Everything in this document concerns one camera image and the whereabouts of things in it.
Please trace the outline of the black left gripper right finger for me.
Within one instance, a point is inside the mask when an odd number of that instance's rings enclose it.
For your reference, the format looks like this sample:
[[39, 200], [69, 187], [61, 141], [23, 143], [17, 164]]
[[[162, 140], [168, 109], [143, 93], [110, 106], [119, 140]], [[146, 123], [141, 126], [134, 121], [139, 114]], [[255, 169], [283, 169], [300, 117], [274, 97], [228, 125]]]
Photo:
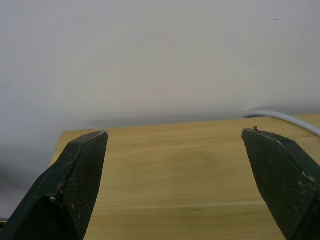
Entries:
[[320, 166], [292, 139], [241, 132], [258, 191], [287, 240], [320, 238]]

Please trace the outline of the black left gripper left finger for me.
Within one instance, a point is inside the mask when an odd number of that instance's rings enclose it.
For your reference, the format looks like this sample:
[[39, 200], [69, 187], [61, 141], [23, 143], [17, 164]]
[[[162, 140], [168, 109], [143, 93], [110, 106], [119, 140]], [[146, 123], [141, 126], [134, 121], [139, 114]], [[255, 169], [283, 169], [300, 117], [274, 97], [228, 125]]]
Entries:
[[82, 240], [98, 197], [109, 134], [70, 141], [29, 189], [2, 230], [2, 240]]

